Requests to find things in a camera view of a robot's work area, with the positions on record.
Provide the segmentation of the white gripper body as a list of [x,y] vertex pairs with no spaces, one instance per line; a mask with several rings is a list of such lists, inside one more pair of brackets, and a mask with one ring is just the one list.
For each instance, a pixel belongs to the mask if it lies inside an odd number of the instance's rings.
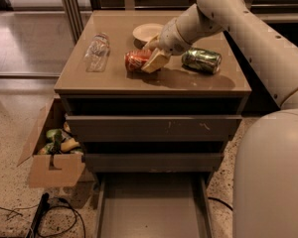
[[158,47],[172,56],[180,56],[191,47],[180,35],[177,23],[177,18],[169,21],[163,27],[158,41]]

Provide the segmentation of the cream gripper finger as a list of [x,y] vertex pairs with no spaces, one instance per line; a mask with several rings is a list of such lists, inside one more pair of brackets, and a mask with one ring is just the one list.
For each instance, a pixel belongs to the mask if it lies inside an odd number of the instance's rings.
[[152,73],[166,65],[169,62],[170,57],[170,53],[156,48],[149,60],[147,60],[141,67],[141,70],[147,73]]
[[143,47],[144,50],[154,51],[155,49],[159,49],[159,38],[160,35],[155,35],[152,39],[150,39],[145,46]]

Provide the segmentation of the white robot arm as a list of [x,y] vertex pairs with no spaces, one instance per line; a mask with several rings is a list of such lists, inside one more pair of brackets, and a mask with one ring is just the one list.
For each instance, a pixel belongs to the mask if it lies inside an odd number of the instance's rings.
[[244,134],[235,157],[233,238],[298,238],[298,48],[243,0],[196,0],[147,43],[153,71],[225,30],[278,106]]

